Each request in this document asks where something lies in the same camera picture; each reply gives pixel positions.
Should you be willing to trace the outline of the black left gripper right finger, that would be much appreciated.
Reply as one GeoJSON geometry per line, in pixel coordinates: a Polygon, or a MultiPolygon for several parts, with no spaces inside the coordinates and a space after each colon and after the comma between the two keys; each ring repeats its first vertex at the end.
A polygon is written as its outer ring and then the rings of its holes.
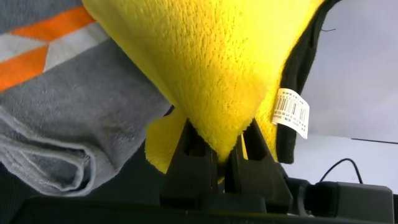
{"type": "Polygon", "coordinates": [[[267,147],[261,130],[253,120],[228,157],[226,191],[263,201],[267,212],[287,212],[292,194],[267,147]]]}

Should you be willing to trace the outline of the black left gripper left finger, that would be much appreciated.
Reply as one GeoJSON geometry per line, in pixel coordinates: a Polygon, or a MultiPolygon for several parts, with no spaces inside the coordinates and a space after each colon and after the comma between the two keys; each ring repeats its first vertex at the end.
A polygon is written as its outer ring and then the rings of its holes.
{"type": "Polygon", "coordinates": [[[162,206],[198,206],[202,196],[218,191],[216,152],[187,120],[160,193],[162,206]]]}

